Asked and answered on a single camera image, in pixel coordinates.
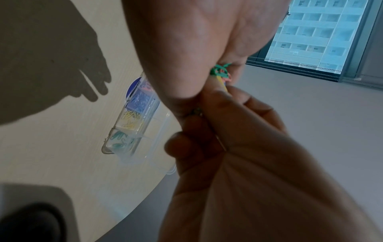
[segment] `table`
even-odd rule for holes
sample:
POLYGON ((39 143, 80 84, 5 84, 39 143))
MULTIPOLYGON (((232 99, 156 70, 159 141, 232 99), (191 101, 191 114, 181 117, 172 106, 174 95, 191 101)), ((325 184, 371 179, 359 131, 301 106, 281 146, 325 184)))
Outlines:
POLYGON ((121 2, 6 0, 0 8, 0 182, 62 188, 81 241, 95 241, 164 177, 101 153, 142 72, 121 2))

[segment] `building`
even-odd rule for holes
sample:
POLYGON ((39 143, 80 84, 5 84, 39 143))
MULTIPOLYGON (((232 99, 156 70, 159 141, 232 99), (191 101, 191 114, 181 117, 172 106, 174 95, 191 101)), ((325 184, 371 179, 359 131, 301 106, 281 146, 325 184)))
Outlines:
POLYGON ((367 0, 294 0, 266 61, 340 74, 367 0))

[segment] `green rubber band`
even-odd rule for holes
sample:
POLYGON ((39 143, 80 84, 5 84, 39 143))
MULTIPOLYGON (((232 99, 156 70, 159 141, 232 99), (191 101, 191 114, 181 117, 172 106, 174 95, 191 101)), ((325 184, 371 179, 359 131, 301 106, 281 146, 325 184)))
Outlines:
POLYGON ((219 76, 223 78, 229 78, 229 72, 227 71, 227 67, 230 66, 231 63, 225 64, 223 66, 216 64, 211 70, 210 75, 212 76, 219 76))

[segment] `gray floor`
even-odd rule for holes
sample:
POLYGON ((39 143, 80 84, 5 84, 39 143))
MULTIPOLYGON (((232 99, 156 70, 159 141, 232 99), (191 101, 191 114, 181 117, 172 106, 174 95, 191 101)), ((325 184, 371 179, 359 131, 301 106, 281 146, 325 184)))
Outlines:
POLYGON ((155 242, 177 182, 177 173, 165 176, 131 214, 97 242, 155 242))

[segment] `clear plastic container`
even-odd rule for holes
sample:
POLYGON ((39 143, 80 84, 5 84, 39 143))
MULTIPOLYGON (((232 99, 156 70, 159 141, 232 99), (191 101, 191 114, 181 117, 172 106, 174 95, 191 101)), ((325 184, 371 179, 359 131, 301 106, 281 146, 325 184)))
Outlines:
POLYGON ((144 74, 133 85, 102 151, 116 154, 126 164, 148 162, 166 174, 173 174, 175 160, 165 153, 164 144, 181 128, 144 74))

